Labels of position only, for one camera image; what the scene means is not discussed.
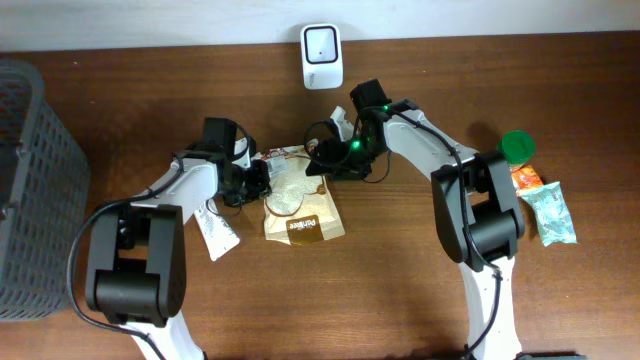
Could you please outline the white tube with brown cap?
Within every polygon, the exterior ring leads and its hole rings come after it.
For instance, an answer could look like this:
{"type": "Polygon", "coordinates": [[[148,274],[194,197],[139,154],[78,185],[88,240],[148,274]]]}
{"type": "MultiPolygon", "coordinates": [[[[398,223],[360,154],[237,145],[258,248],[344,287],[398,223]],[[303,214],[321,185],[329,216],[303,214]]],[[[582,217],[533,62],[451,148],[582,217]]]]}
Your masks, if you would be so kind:
{"type": "Polygon", "coordinates": [[[240,244],[237,234],[223,217],[215,214],[215,211],[213,201],[207,200],[194,212],[209,257],[213,262],[240,244]]]}

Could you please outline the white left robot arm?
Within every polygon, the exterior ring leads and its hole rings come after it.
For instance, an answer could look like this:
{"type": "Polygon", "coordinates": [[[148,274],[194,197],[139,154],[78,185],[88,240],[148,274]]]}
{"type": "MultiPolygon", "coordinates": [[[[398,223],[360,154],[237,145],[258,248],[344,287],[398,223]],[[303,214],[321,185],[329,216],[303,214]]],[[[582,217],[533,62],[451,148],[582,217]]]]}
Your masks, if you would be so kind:
{"type": "Polygon", "coordinates": [[[146,192],[98,208],[85,299],[102,329],[134,339],[147,359],[203,359],[181,311],[187,288],[184,225],[222,195],[240,208],[271,191],[268,165],[247,166],[223,152],[186,150],[146,192]]]}

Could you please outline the teal snack packet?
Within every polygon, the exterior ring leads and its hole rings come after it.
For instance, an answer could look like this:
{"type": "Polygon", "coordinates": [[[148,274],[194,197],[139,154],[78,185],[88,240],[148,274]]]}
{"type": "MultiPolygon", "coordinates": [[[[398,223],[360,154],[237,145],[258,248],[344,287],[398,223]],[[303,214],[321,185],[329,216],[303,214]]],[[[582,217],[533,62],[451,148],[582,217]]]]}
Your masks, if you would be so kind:
{"type": "Polygon", "coordinates": [[[542,244],[577,244],[573,221],[560,182],[521,192],[521,198],[533,209],[542,244]]]}

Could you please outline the green lid jar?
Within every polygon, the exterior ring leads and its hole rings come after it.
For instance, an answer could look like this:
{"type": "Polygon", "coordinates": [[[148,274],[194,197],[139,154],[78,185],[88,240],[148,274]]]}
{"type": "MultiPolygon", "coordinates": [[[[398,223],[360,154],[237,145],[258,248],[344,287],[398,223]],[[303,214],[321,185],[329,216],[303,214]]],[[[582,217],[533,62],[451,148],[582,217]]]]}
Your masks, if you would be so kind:
{"type": "Polygon", "coordinates": [[[524,166],[535,154],[536,144],[526,131],[514,130],[506,133],[497,145],[506,158],[509,167],[517,169],[524,166]]]}

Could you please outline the orange tissue packet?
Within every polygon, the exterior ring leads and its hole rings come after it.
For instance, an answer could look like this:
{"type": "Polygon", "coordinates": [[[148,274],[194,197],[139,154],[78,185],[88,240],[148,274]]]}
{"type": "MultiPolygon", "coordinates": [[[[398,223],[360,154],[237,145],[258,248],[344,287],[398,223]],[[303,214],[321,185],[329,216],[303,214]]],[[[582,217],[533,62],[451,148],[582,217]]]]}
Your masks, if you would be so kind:
{"type": "Polygon", "coordinates": [[[542,179],[530,165],[512,171],[511,178],[518,197],[544,185],[542,179]]]}

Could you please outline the beige brown snack bag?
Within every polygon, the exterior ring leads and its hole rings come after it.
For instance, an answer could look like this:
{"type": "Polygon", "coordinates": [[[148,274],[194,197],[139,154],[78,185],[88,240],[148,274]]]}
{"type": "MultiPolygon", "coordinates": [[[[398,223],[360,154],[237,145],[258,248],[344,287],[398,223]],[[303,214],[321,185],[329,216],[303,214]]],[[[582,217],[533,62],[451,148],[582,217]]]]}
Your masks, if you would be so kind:
{"type": "Polygon", "coordinates": [[[291,246],[341,237],[345,229],[323,176],[308,176],[304,147],[275,148],[253,156],[267,164],[271,194],[264,200],[266,239],[291,246]]]}

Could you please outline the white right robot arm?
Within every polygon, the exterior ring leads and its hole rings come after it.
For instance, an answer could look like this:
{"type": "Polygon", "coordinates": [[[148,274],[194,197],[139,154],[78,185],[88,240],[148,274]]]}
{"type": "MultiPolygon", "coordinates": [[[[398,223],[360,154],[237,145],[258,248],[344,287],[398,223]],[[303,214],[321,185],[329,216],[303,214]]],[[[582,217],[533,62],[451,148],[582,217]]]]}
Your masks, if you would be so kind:
{"type": "Polygon", "coordinates": [[[469,315],[463,358],[519,358],[511,278],[524,220],[505,156],[453,140],[411,100],[388,98],[376,79],[350,98],[355,122],[342,111],[323,121],[332,135],[304,148],[307,175],[365,179],[380,155],[409,161],[431,184],[438,239],[462,275],[469,315]]]}

